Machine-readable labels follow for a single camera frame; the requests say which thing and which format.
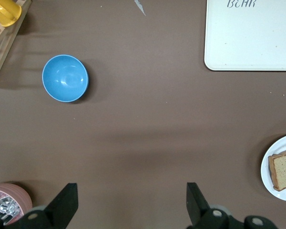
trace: mug handle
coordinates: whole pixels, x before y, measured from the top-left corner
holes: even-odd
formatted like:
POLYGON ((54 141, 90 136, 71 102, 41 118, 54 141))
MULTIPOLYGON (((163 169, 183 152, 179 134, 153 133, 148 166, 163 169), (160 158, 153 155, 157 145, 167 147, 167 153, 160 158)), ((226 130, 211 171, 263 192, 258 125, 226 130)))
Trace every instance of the mug handle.
POLYGON ((0 13, 2 13, 6 18, 10 20, 14 20, 15 17, 11 15, 10 12, 8 12, 3 6, 0 5, 0 13))

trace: bread slice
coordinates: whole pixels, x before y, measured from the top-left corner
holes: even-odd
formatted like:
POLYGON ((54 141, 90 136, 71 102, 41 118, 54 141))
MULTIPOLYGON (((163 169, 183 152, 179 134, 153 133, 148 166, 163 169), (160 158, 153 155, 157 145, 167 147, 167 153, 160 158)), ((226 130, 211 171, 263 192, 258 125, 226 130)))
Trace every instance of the bread slice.
POLYGON ((273 188, 282 191, 286 188, 286 150, 268 157, 273 188))

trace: wooden slat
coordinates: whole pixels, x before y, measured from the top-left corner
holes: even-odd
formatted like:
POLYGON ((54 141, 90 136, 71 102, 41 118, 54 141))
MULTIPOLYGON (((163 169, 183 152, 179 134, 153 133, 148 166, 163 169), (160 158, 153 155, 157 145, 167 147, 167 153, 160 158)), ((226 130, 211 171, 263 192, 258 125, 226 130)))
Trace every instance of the wooden slat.
POLYGON ((10 51, 10 48, 15 40, 18 30, 23 22, 26 13, 28 12, 32 1, 18 0, 16 3, 22 8, 21 16, 19 19, 15 22, 15 24, 9 27, 3 27, 0 25, 0 69, 5 61, 8 52, 10 51))

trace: white paper scrap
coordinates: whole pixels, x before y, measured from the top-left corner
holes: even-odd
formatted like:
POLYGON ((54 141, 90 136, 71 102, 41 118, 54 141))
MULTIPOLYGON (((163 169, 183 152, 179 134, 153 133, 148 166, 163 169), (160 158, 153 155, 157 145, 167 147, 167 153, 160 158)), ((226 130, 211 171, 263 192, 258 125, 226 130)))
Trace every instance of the white paper scrap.
POLYGON ((134 2, 137 4, 137 6, 140 8, 140 10, 142 11, 142 13, 146 16, 146 14, 144 13, 143 10, 143 6, 141 5, 141 3, 138 0, 134 0, 134 2))

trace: bowl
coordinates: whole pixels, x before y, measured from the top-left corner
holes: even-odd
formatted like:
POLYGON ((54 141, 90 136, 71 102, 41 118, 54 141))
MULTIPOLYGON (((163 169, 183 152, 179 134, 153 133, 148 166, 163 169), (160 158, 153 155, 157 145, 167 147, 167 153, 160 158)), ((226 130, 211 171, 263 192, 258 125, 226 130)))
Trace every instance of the bowl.
POLYGON ((87 90, 89 77, 84 65, 75 57, 62 54, 49 59, 42 71, 47 93, 61 102, 73 102, 87 90))

